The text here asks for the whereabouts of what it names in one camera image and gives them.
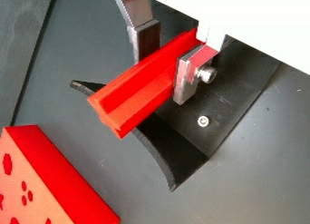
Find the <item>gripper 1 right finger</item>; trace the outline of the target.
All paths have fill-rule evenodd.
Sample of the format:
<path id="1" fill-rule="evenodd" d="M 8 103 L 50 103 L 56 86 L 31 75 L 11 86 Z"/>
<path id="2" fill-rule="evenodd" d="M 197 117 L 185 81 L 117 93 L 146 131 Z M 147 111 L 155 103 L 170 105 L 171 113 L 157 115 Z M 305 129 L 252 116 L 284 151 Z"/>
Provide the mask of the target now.
<path id="1" fill-rule="evenodd" d="M 183 53 L 177 63 L 174 80 L 174 101 L 182 105 L 195 94 L 199 81 L 210 83 L 217 75 L 215 69 L 207 65 L 222 50 L 226 34 L 199 22 L 195 40 L 199 43 Z"/>

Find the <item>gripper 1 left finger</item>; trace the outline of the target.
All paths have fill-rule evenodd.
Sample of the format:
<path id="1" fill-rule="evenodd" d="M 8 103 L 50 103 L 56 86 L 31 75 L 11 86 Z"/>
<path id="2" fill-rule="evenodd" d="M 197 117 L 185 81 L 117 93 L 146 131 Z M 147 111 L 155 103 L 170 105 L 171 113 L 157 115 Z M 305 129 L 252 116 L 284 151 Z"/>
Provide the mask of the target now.
<path id="1" fill-rule="evenodd" d="M 115 0 L 127 25 L 135 62 L 161 48 L 162 24 L 154 19 L 149 0 Z"/>

